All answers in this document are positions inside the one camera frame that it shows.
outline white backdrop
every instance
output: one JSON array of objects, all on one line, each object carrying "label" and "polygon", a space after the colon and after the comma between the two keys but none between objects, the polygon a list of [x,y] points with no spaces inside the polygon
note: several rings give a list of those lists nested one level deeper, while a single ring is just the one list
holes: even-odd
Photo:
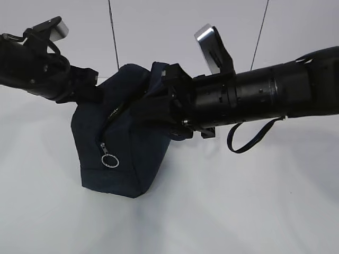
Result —
[{"label": "white backdrop", "polygon": [[[115,0],[120,62],[208,74],[193,35],[211,23],[236,71],[247,71],[265,4]],[[338,11],[337,0],[271,0],[255,68],[339,45]],[[0,33],[57,15],[70,28],[58,45],[73,65],[116,72],[106,0],[2,1]],[[339,252],[339,116],[277,123],[243,155],[227,150],[228,126],[215,139],[172,142],[151,190],[128,199],[81,188],[75,105],[0,87],[0,108],[0,253]],[[264,123],[244,125],[235,146]]]}]

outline zipper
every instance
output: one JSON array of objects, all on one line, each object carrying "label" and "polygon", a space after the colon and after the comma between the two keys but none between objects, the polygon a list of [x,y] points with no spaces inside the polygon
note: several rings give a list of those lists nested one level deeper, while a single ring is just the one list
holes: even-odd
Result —
[{"label": "zipper", "polygon": [[[111,155],[111,154],[108,152],[105,143],[101,143],[100,146],[101,146],[102,150],[104,151],[104,155],[101,157],[101,162],[102,162],[102,164],[104,164],[104,165],[105,165],[106,167],[108,167],[108,168],[116,168],[116,167],[118,167],[119,164],[120,164],[119,159],[118,159],[116,156]],[[114,158],[114,159],[116,160],[116,164],[115,164],[115,165],[110,165],[110,164],[108,164],[108,163],[105,161],[105,159],[108,158],[108,157]]]},{"label": "zipper", "polygon": [[[138,92],[136,92],[134,95],[132,95],[131,98],[129,98],[129,100],[127,100],[126,102],[122,102],[115,110],[112,111],[112,113],[107,117],[106,121],[102,125],[102,128],[101,128],[99,134],[96,137],[97,145],[98,145],[98,147],[101,148],[101,154],[102,154],[101,162],[102,162],[102,164],[104,164],[108,168],[116,168],[116,167],[119,166],[120,162],[119,162],[119,159],[116,156],[109,153],[109,151],[106,147],[106,144],[105,144],[104,137],[103,137],[104,133],[108,129],[108,127],[111,126],[111,124],[114,122],[114,120],[122,112],[124,112],[125,109],[127,109],[133,101],[140,99],[144,96],[144,94],[146,93],[147,88],[148,88],[147,84],[148,84],[148,80],[145,81],[145,86],[142,86],[142,88]],[[107,157],[114,158],[117,161],[117,163],[115,165],[107,164],[105,162],[105,159]]]},{"label": "zipper", "polygon": [[[115,110],[113,110],[113,112],[105,120],[98,136],[96,137],[97,144],[101,148],[101,155],[102,155],[101,163],[108,168],[116,168],[116,167],[119,166],[120,162],[119,162],[119,159],[115,155],[112,155],[112,154],[109,153],[109,151],[106,147],[103,135],[104,135],[105,131],[108,129],[108,127],[111,126],[111,124],[114,122],[113,120],[120,114],[120,112],[122,112],[123,109],[124,109],[124,103],[120,104],[119,107],[117,107]],[[116,164],[115,165],[109,165],[108,163],[106,163],[105,160],[108,157],[114,158],[116,160]]]}]

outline black strap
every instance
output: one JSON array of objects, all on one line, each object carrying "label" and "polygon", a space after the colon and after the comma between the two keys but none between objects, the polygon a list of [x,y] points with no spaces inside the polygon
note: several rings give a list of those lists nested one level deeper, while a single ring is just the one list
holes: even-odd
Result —
[{"label": "black strap", "polygon": [[235,153],[243,153],[248,151],[249,149],[251,149],[252,147],[254,147],[256,144],[258,144],[263,138],[264,136],[268,133],[268,131],[273,127],[274,123],[276,121],[282,121],[285,119],[285,116],[282,116],[280,118],[276,118],[271,120],[270,122],[268,122],[261,130],[260,132],[258,132],[258,134],[246,145],[244,145],[243,147],[241,147],[238,150],[234,150],[233,149],[233,136],[235,131],[240,127],[240,125],[242,125],[243,123],[238,123],[236,125],[234,125],[232,127],[232,129],[229,131],[228,136],[227,136],[227,146],[228,148]]}]

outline navy blue bag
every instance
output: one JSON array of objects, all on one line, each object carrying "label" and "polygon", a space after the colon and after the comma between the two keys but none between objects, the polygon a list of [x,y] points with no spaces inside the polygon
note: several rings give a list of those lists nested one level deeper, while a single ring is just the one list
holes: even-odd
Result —
[{"label": "navy blue bag", "polygon": [[101,104],[78,105],[72,132],[83,187],[132,198],[149,189],[170,139],[160,131],[138,125],[129,106],[161,89],[166,65],[155,62],[151,72],[125,65],[99,86],[104,90]]}]

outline robotic arm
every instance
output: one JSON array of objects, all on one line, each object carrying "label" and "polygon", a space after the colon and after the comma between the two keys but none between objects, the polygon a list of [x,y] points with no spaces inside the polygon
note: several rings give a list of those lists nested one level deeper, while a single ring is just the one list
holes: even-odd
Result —
[{"label": "robotic arm", "polygon": [[[60,17],[27,29],[23,37],[2,34],[0,84],[57,103],[100,103],[103,93],[96,87],[98,72],[71,66],[53,43],[67,34]],[[236,74],[215,27],[207,25],[195,37],[212,75],[191,78],[179,64],[167,66],[162,73],[163,88],[131,105],[140,123],[163,128],[175,140],[191,138],[194,131],[212,138],[215,127],[238,123],[231,130],[231,142],[243,122],[339,114],[339,47]],[[48,47],[54,53],[47,53]],[[272,125],[270,122],[247,148]]]},{"label": "robotic arm", "polygon": [[[95,86],[98,72],[71,66],[53,43],[67,36],[61,17],[26,29],[23,37],[0,36],[0,84],[26,90],[46,99],[100,102]],[[54,53],[47,53],[47,48]]]}]

